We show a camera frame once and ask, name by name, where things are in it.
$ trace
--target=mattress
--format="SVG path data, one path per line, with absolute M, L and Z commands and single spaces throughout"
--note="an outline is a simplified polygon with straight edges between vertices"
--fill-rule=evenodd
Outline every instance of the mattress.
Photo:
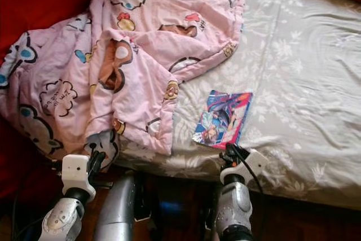
M 212 89 L 252 91 L 240 144 L 269 159 L 265 192 L 361 209 L 361 5 L 246 0 L 244 18 L 233 56 L 180 85 L 172 155 L 123 139 L 117 164 L 217 180 L 219 151 L 192 141 L 203 105 Z

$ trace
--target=red fabric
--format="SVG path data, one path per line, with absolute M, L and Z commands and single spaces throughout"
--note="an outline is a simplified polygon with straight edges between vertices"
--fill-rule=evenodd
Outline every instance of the red fabric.
M 23 32 L 48 28 L 81 13 L 88 4 L 89 0 L 0 0 L 0 65 Z M 0 118 L 0 203 L 14 198 L 25 176 L 19 200 L 33 208 L 45 207 L 60 191 L 61 179 L 40 166 L 43 157 L 35 149 Z

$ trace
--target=bed sheet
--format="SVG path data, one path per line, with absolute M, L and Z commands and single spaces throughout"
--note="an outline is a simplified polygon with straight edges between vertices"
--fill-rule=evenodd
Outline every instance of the bed sheet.
M 252 91 L 241 145 L 269 158 L 265 192 L 361 209 L 361 5 L 246 0 L 244 18 L 233 56 L 180 85 L 172 155 L 123 139 L 117 164 L 217 180 L 218 150 L 191 139 L 202 107 L 212 89 Z

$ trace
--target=comic book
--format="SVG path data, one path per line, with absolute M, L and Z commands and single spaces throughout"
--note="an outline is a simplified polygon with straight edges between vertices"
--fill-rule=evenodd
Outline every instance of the comic book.
M 212 90 L 193 140 L 220 149 L 226 149 L 227 143 L 238 144 L 252 95 Z

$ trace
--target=silver metal part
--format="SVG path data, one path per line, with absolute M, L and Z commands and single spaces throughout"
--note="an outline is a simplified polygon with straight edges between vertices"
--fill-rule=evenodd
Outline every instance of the silver metal part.
M 135 184 L 126 172 L 109 191 L 98 218 L 93 241 L 131 241 L 133 237 Z
M 45 216 L 39 241 L 74 241 L 81 230 L 83 205 L 76 199 L 61 198 Z
M 231 225 L 242 225 L 251 231 L 249 218 L 252 214 L 252 204 L 248 188 L 240 183 L 233 182 L 225 185 L 218 199 L 215 226 L 218 235 L 222 235 Z

